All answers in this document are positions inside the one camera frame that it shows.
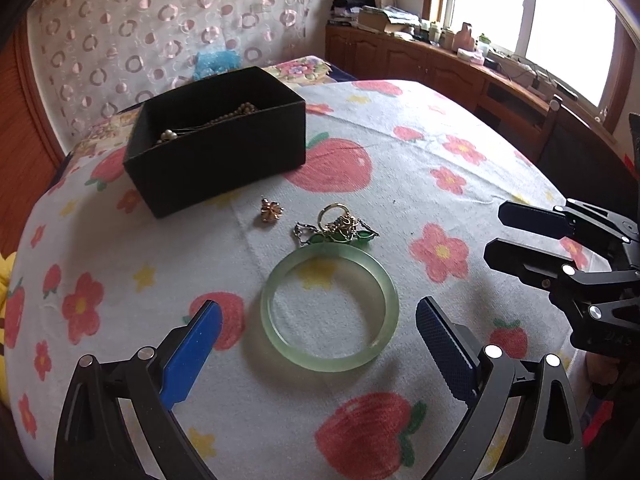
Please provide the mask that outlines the blue plush toy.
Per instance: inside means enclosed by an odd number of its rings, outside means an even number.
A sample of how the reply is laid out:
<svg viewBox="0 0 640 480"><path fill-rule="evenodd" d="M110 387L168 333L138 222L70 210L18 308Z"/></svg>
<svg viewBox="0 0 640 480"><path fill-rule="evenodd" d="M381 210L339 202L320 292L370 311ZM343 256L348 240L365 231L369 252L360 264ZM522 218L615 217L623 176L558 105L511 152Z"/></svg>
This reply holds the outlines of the blue plush toy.
<svg viewBox="0 0 640 480"><path fill-rule="evenodd" d="M198 81L238 70L241 65L240 56L233 50L198 52L195 59L193 80Z"/></svg>

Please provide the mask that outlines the sheer pink circle curtain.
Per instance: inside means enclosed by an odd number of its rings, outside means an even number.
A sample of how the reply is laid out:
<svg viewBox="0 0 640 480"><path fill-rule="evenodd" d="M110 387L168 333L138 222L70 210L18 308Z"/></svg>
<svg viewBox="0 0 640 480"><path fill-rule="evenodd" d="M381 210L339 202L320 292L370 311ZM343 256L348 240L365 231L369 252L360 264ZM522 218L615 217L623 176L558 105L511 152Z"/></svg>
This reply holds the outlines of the sheer pink circle curtain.
<svg viewBox="0 0 640 480"><path fill-rule="evenodd" d="M312 0L36 0L27 14L40 98L62 149L189 82L200 53L244 66L295 58Z"/></svg>

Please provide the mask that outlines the window with wooden frame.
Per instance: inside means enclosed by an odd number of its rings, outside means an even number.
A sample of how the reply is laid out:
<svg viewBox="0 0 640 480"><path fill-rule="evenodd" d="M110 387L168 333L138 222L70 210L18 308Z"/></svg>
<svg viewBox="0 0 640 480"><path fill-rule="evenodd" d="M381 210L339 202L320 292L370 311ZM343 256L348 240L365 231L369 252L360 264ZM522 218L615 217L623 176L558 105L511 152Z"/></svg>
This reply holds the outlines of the window with wooden frame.
<svg viewBox="0 0 640 480"><path fill-rule="evenodd" d="M423 0L422 13L536 70L607 132L622 118L636 46L612 0Z"/></svg>

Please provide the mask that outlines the tangled jewelry pile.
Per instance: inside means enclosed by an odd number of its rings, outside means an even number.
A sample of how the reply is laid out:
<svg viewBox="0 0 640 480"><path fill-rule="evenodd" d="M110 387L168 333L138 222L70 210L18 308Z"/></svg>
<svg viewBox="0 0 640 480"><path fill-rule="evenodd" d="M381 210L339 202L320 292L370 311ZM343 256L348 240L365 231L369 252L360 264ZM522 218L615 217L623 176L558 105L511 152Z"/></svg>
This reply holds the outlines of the tangled jewelry pile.
<svg viewBox="0 0 640 480"><path fill-rule="evenodd" d="M332 203L318 212L316 222L297 222L292 235L299 247L323 243L363 246L380 233L355 216L345 204Z"/></svg>

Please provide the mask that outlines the yellow plush toy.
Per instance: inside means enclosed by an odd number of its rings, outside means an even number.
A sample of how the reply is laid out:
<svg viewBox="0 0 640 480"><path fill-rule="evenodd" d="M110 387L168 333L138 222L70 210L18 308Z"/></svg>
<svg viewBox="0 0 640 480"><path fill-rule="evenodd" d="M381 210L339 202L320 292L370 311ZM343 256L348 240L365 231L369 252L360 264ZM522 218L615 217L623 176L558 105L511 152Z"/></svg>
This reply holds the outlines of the yellow plush toy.
<svg viewBox="0 0 640 480"><path fill-rule="evenodd" d="M0 391L1 402L10 406L8 383L6 382L6 302L9 297L11 274L16 252L6 257L0 256Z"/></svg>

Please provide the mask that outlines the green jade bangle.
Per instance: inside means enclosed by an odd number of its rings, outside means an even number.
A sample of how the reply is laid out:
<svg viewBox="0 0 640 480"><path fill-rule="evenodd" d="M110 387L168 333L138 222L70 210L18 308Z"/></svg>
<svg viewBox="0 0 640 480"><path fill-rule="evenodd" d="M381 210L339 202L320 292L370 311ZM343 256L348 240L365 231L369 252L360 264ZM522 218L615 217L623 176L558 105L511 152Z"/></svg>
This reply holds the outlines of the green jade bangle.
<svg viewBox="0 0 640 480"><path fill-rule="evenodd" d="M334 244L291 252L260 297L273 348L318 373L350 372L375 360L392 340L399 313L396 287L375 258Z"/></svg>

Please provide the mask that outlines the black jewelry box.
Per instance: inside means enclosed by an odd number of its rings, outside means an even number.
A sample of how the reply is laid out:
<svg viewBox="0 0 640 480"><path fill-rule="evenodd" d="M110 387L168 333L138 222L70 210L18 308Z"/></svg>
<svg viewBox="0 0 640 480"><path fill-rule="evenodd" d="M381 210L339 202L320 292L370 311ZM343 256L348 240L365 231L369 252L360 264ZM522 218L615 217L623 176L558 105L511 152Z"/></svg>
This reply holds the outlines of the black jewelry box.
<svg viewBox="0 0 640 480"><path fill-rule="evenodd" d="M187 129L159 110L139 113L124 156L126 173L156 218L306 162L302 96L270 110L233 104Z"/></svg>

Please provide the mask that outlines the brown wooden side cabinet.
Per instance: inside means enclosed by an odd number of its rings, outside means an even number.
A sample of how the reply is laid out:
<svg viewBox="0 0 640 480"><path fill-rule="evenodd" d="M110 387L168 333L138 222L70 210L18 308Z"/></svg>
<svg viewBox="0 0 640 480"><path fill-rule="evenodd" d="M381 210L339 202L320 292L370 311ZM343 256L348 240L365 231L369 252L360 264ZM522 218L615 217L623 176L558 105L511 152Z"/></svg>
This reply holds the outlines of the brown wooden side cabinet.
<svg viewBox="0 0 640 480"><path fill-rule="evenodd" d="M425 84L500 132L533 162L552 126L550 105L533 92L424 42L328 25L324 54L327 61L358 79Z"/></svg>

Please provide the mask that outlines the clutter on cabinet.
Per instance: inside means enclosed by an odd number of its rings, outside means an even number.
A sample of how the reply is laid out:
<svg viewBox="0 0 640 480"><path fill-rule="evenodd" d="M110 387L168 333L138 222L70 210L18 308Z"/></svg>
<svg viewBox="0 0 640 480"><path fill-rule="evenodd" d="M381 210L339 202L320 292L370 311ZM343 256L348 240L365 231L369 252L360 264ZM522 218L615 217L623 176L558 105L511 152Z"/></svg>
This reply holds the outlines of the clutter on cabinet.
<svg viewBox="0 0 640 480"><path fill-rule="evenodd" d="M424 42L446 50L464 62L487 67L546 102L555 93L572 101L578 99L572 89L533 62L499 49L484 36L475 38L469 23L455 32L394 6L378 8L365 6L360 0L334 0L328 25L353 27L407 41Z"/></svg>

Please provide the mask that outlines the gold flower brooch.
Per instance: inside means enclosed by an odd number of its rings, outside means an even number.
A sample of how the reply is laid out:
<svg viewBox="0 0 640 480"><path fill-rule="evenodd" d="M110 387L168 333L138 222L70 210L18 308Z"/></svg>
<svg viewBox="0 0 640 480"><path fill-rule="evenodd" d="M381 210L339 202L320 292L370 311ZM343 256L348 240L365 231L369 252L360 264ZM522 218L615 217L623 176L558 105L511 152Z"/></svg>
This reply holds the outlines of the gold flower brooch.
<svg viewBox="0 0 640 480"><path fill-rule="evenodd" d="M265 224L275 224L284 213L283 207L274 200L262 198L260 201L259 219Z"/></svg>

